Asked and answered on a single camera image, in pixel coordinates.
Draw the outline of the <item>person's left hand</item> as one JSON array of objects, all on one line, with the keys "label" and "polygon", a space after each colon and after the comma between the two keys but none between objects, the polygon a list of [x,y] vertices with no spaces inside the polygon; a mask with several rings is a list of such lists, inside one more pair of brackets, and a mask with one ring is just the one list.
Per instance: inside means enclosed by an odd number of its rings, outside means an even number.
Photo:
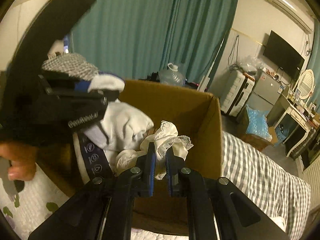
[{"label": "person's left hand", "polygon": [[1,142],[1,157],[11,162],[8,179],[31,181],[36,173],[38,151],[37,147],[20,142]]}]

